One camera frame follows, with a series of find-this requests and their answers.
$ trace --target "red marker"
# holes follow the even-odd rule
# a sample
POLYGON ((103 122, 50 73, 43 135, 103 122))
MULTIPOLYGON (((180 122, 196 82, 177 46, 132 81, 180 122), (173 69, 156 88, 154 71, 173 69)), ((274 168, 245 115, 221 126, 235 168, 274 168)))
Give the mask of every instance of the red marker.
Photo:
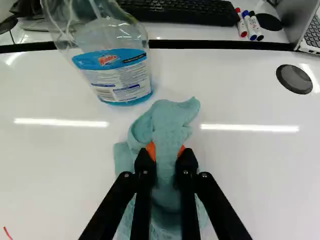
POLYGON ((240 10, 239 7, 237 7, 237 8, 235 9, 235 12, 236 12, 236 13, 238 14, 238 16, 239 16, 239 21, 238 21, 238 23, 236 24, 236 27, 238 28, 239 36, 240 36, 241 38, 244 38, 245 36, 248 35, 248 31, 247 31, 247 27, 246 27, 246 25, 245 25, 245 21, 244 21, 244 19, 243 19, 242 16, 241 16, 241 10, 240 10))

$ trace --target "crumpled towel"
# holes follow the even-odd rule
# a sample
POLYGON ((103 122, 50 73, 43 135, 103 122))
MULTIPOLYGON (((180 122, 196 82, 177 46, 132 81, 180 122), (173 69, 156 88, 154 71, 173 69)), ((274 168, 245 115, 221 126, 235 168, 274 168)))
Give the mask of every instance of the crumpled towel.
MULTIPOLYGON (((141 148, 153 141, 157 171, 156 186, 151 199, 151 240, 180 240, 181 215, 180 192, 174 189, 174 175, 177 154, 191 135, 189 123, 197 116, 200 102, 192 97, 184 102, 158 100, 129 128, 127 141, 116 143, 113 148, 115 173, 134 172, 134 160, 141 148)), ((130 239, 134 212, 133 198, 128 204, 117 236, 119 240, 130 239)), ((208 215, 196 197, 200 229, 207 224, 208 215)))

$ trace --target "white desk surface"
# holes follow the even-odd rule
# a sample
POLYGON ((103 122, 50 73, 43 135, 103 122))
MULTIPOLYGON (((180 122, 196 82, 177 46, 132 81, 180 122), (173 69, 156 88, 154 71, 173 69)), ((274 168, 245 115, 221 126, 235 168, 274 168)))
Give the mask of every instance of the white desk surface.
MULTIPOLYGON (((115 180, 113 144, 156 100, 195 96, 201 109, 185 145, 252 238, 318 240, 320 59, 260 50, 150 54, 154 95, 131 107, 100 102, 57 50, 0 55, 0 225, 14 240, 78 239, 115 180), (275 76, 282 64, 305 70, 313 91, 285 89, 275 76)), ((205 236, 216 239, 210 224, 205 236)))
MULTIPOLYGON (((278 17, 276 10, 265 0, 231 0, 235 8, 254 10, 258 13, 268 13, 278 17)), ((154 23, 143 22, 149 39, 151 40, 227 40, 227 41, 248 41, 247 37, 239 37, 237 27, 220 27, 209 25, 175 24, 175 23, 154 23)), ((288 43, 284 32, 269 31, 262 29, 264 34, 263 42, 288 43)), ((52 41, 48 32, 28 31, 19 27, 19 24, 12 29, 12 35, 16 43, 36 43, 52 41)), ((0 35, 0 45, 13 44, 9 32, 0 35)))

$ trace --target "clear plastic bottle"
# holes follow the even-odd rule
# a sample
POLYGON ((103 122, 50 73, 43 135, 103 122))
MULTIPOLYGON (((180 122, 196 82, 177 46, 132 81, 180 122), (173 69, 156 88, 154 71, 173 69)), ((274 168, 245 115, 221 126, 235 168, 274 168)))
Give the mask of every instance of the clear plastic bottle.
POLYGON ((145 28, 114 0, 41 0, 57 48, 98 98, 133 105, 152 94, 145 28))

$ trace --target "blue liquid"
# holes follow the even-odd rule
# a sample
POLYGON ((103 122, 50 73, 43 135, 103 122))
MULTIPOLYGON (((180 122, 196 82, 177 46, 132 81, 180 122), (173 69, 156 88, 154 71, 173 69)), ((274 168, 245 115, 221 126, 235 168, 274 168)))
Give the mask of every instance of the blue liquid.
POLYGON ((152 93, 153 93, 153 91, 151 91, 150 93, 148 93, 147 95, 145 95, 143 97, 139 97, 138 99, 124 101, 124 102, 105 101, 105 100, 102 100, 100 97, 98 97, 98 98, 100 99, 101 102, 106 103, 106 104, 110 104, 110 105, 114 105, 114 106, 132 106, 132 105, 142 103, 145 100, 149 99, 151 97, 152 93))

